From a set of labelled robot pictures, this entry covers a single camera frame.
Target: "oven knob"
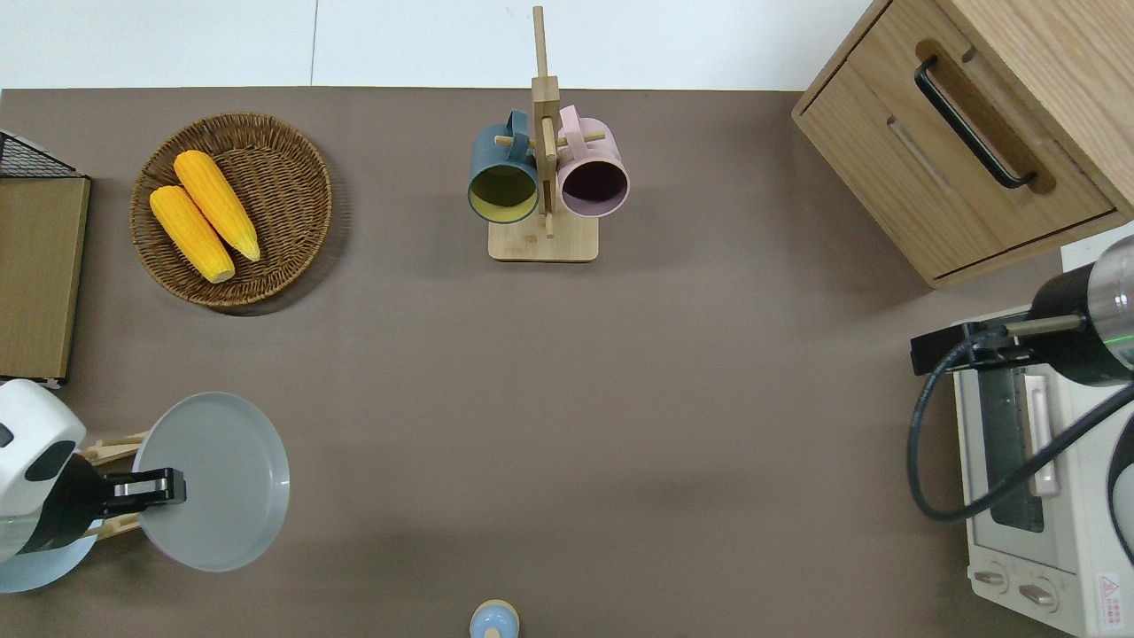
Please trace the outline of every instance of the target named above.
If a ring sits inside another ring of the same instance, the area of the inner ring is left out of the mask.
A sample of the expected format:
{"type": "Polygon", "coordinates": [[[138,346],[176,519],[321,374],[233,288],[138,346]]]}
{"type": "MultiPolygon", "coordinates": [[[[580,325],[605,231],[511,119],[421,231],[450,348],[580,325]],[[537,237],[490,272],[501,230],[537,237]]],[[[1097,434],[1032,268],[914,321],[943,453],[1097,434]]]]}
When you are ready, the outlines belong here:
{"type": "Polygon", "coordinates": [[[1008,577],[1006,576],[1004,565],[1000,563],[989,563],[985,569],[976,569],[970,565],[968,578],[976,582],[989,585],[1000,594],[1008,590],[1008,577]]]}
{"type": "Polygon", "coordinates": [[[1056,587],[1043,577],[1035,579],[1034,584],[1021,585],[1019,595],[1048,613],[1053,613],[1059,609],[1059,596],[1056,594],[1056,587]]]}

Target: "round woven basket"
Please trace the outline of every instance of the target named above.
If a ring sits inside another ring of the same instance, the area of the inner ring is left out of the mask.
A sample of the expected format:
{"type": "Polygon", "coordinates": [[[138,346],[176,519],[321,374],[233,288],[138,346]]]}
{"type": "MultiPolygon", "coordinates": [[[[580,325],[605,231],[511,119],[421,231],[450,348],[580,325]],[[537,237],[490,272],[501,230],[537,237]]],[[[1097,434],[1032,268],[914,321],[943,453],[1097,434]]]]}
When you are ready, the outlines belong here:
{"type": "Polygon", "coordinates": [[[311,265],[331,223],[331,178],[319,151],[291,126],[262,113],[208,117],[166,141],[142,168],[130,198],[130,235],[142,263],[163,288],[209,307],[263,300],[311,265]],[[210,283],[181,255],[150,209],[150,193],[177,184],[174,159],[196,148],[212,155],[256,229],[260,261],[226,245],[236,264],[210,283]]]}

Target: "wooden cabinet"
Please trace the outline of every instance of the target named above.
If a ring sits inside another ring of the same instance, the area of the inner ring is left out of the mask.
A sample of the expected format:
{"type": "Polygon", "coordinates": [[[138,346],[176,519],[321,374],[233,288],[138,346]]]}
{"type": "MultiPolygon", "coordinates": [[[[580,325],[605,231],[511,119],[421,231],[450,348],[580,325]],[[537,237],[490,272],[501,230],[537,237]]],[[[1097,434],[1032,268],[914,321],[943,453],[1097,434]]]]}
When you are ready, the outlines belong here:
{"type": "Polygon", "coordinates": [[[877,0],[793,117],[931,286],[987,272],[1134,219],[1134,3],[877,0]]]}

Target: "wooden board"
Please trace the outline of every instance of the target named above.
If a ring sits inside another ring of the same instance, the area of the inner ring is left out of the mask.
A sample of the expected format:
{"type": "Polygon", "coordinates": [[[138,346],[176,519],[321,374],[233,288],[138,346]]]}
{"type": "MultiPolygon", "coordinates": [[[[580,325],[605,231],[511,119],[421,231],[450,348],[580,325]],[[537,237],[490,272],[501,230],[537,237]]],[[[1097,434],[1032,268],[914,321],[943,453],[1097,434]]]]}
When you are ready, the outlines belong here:
{"type": "Polygon", "coordinates": [[[1122,216],[1134,218],[1134,2],[940,0],[1122,216]]]}
{"type": "Polygon", "coordinates": [[[887,126],[888,114],[848,65],[797,124],[926,281],[996,252],[997,246],[974,231],[980,226],[972,223],[968,205],[953,196],[955,189],[916,161],[922,153],[903,143],[904,129],[887,126]],[[919,210],[933,214],[926,220],[913,214],[919,210]]]}
{"type": "Polygon", "coordinates": [[[0,179],[0,377],[67,376],[90,184],[0,179]]]}
{"type": "Polygon", "coordinates": [[[489,255],[498,261],[594,261],[599,256],[598,219],[559,212],[552,220],[556,236],[550,239],[539,212],[515,223],[489,223],[489,255]]]}

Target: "wooden base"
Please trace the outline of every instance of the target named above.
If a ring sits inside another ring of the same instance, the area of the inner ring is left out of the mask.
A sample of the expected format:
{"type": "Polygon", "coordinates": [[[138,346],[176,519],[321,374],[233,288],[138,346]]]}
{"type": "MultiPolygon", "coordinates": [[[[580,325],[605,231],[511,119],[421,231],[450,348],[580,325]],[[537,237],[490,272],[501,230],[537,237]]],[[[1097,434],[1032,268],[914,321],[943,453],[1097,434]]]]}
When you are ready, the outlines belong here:
{"type": "Polygon", "coordinates": [[[515,223],[489,223],[489,255],[497,261],[594,261],[599,256],[599,220],[570,212],[552,215],[548,238],[544,215],[536,211],[515,223]]]}

